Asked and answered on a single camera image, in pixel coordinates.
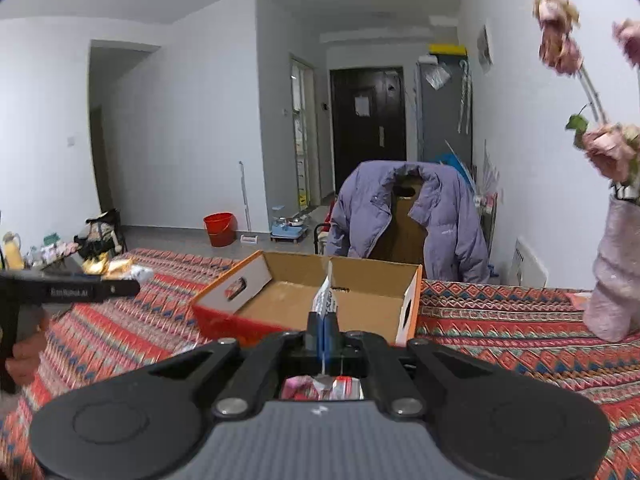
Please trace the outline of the person's left hand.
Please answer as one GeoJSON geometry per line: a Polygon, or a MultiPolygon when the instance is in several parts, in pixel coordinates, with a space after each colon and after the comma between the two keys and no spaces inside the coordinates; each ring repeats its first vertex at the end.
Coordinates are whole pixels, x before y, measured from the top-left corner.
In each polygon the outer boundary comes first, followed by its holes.
{"type": "Polygon", "coordinates": [[[35,378],[40,365],[40,354],[47,349],[49,317],[43,315],[36,332],[14,344],[13,356],[6,360],[6,371],[17,387],[28,386],[35,378]]]}

